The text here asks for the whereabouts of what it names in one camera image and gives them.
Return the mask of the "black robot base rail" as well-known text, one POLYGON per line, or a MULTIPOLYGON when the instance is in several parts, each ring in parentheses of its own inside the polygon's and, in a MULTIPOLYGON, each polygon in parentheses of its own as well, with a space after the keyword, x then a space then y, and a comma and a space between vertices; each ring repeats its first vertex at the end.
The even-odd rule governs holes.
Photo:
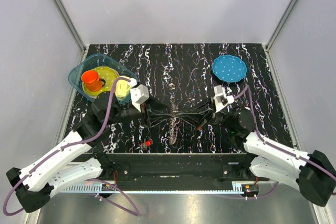
POLYGON ((109 154, 102 178, 122 190, 204 191, 255 181, 249 154, 109 154))

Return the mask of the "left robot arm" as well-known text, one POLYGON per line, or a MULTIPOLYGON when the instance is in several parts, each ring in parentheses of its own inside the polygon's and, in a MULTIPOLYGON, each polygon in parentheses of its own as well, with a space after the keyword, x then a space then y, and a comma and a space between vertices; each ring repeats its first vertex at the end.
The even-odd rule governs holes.
POLYGON ((93 149, 111 135, 109 124, 140 119, 151 127, 170 117, 169 106, 152 96, 134 94, 120 104, 116 95, 103 92, 73 130, 53 149, 25 168, 11 168, 6 176, 22 210, 31 213, 42 208, 64 189, 91 179, 107 180, 117 174, 113 162, 104 153, 95 153, 79 166, 64 167, 93 149))

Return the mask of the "red key tag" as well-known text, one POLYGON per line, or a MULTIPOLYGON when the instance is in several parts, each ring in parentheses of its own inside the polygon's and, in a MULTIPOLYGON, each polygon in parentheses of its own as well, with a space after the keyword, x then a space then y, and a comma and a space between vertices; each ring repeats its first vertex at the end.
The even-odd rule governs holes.
POLYGON ((153 141, 148 140, 148 141, 145 141, 144 143, 142 143, 142 146, 143 146, 143 148, 147 148, 147 147, 151 146, 152 144, 153 144, 153 141))

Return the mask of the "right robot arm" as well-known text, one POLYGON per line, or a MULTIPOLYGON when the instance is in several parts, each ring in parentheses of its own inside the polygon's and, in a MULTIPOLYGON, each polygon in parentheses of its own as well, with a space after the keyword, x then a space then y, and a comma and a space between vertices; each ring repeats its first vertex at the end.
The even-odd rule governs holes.
POLYGON ((250 109, 237 107, 222 112, 206 103, 177 112, 176 117, 197 129, 209 124, 226 128, 230 144, 254 157, 238 167, 244 180, 256 176, 277 181, 321 207, 335 195, 335 168, 326 154, 296 150, 261 135, 250 109))

